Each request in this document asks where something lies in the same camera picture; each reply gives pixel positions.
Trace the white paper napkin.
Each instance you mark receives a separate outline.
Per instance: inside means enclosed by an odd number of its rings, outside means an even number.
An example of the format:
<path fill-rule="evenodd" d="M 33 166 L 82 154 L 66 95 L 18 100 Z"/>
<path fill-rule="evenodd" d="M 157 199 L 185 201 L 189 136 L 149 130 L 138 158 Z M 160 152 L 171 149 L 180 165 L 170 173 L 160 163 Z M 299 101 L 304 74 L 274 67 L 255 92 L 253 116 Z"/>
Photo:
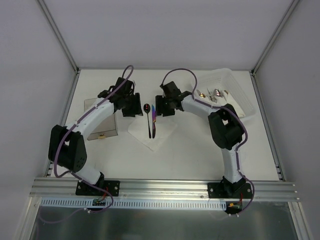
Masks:
<path fill-rule="evenodd" d="M 137 117 L 128 127 L 128 133 L 151 151 L 157 151 L 171 136 L 177 124 L 166 117 L 157 117 L 155 122 L 155 137 L 153 138 L 152 123 L 147 124 L 147 116 Z"/>

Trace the black metal spoon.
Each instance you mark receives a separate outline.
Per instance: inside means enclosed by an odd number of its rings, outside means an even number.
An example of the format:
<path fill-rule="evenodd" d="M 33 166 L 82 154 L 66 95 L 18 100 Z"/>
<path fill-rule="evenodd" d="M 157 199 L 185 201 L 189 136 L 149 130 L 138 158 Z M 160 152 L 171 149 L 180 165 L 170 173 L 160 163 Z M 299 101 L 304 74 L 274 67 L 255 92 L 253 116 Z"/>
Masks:
<path fill-rule="evenodd" d="M 149 118 L 149 113 L 151 111 L 151 107 L 148 103 L 145 103 L 143 105 L 143 110 L 146 113 L 147 116 L 147 124 L 148 124 L 148 137 L 151 139 L 152 135 L 151 135 L 151 128 L 150 128 L 150 118 Z"/>

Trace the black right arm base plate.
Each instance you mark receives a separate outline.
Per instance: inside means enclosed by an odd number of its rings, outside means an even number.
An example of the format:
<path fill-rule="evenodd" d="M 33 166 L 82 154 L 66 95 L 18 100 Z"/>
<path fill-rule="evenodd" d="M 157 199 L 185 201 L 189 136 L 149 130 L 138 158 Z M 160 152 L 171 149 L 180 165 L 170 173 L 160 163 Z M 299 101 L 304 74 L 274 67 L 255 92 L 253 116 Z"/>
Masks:
<path fill-rule="evenodd" d="M 250 183 L 239 181 L 236 183 L 209 182 L 207 184 L 207 193 L 210 199 L 251 199 L 253 196 Z"/>

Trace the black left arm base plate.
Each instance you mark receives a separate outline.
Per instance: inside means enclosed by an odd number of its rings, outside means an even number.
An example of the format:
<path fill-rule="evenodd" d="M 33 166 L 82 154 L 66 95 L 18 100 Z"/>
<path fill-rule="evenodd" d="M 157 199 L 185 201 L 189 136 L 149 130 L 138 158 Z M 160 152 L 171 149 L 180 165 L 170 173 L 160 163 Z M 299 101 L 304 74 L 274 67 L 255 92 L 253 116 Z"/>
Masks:
<path fill-rule="evenodd" d="M 103 195 L 108 195 L 107 193 L 102 191 L 105 190 L 113 197 L 118 197 L 120 183 L 121 182 L 119 180 L 102 180 L 102 178 L 100 178 L 97 184 L 92 187 L 83 181 L 79 181 L 76 186 L 75 195 L 101 197 Z"/>

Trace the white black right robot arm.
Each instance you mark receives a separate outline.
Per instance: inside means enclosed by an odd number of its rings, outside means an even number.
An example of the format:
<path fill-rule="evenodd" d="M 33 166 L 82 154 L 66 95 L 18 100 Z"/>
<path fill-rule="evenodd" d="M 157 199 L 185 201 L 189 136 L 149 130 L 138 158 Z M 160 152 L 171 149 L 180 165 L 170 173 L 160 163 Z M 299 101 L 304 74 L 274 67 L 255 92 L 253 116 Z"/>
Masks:
<path fill-rule="evenodd" d="M 208 120 L 211 137 L 221 149 L 223 157 L 224 175 L 220 190 L 228 197 L 235 198 L 246 183 L 240 170 L 238 150 L 247 132 L 234 107 L 230 104 L 210 105 L 196 99 L 189 91 L 181 92 L 173 81 L 161 84 L 160 88 L 163 94 L 155 97 L 157 116 L 173 116 L 176 110 L 180 110 Z"/>

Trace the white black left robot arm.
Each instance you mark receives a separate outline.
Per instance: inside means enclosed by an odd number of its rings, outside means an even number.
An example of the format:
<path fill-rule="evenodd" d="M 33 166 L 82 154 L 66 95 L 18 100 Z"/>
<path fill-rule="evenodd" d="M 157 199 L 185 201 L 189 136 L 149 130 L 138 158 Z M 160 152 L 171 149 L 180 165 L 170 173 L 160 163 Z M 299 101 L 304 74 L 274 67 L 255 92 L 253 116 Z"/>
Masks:
<path fill-rule="evenodd" d="M 93 195 L 104 191 L 104 174 L 87 164 L 85 141 L 116 111 L 121 111 L 123 117 L 143 115 L 135 83 L 123 77 L 119 77 L 108 90 L 100 92 L 95 102 L 75 122 L 52 128 L 48 159 L 54 164 L 53 170 L 57 178 L 70 173 L 85 182 Z"/>

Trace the iridescent rainbow steak knife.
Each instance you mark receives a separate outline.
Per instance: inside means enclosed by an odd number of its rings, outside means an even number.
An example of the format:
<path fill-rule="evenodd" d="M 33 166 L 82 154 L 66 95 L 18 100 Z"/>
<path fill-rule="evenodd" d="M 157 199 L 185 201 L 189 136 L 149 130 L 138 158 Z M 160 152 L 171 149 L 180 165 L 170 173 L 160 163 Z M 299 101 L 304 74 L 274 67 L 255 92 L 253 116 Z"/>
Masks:
<path fill-rule="evenodd" d="M 157 111 L 154 105 L 151 106 L 152 110 L 152 138 L 156 137 L 156 120 L 157 120 Z"/>

